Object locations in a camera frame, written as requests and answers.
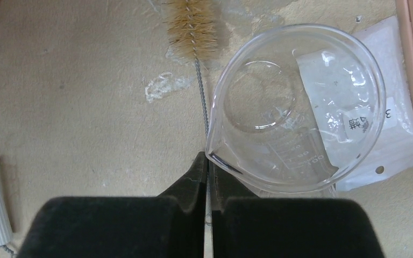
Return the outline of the brown bristle tube brush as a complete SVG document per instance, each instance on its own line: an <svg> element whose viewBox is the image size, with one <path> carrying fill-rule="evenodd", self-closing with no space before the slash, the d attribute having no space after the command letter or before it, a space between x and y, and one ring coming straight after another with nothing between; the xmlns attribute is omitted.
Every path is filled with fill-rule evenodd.
<svg viewBox="0 0 413 258"><path fill-rule="evenodd" d="M212 1L166 1L167 33L175 53L194 63L203 112L205 136L209 133L209 115L202 77L203 61L215 56L218 48L216 17Z"/></svg>

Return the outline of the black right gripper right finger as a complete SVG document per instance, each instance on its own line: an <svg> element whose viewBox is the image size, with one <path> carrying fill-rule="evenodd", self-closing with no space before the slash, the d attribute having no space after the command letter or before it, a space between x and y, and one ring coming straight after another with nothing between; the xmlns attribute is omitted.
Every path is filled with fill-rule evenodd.
<svg viewBox="0 0 413 258"><path fill-rule="evenodd" d="M337 198L260 198L209 164L214 257L383 257L364 209Z"/></svg>

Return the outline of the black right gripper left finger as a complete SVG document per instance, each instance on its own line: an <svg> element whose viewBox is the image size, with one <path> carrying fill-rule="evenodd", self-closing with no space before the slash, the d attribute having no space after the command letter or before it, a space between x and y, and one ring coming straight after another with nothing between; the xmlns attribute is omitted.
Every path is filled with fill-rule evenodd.
<svg viewBox="0 0 413 258"><path fill-rule="evenodd" d="M208 161L155 197L63 196L46 202L19 257L203 257Z"/></svg>

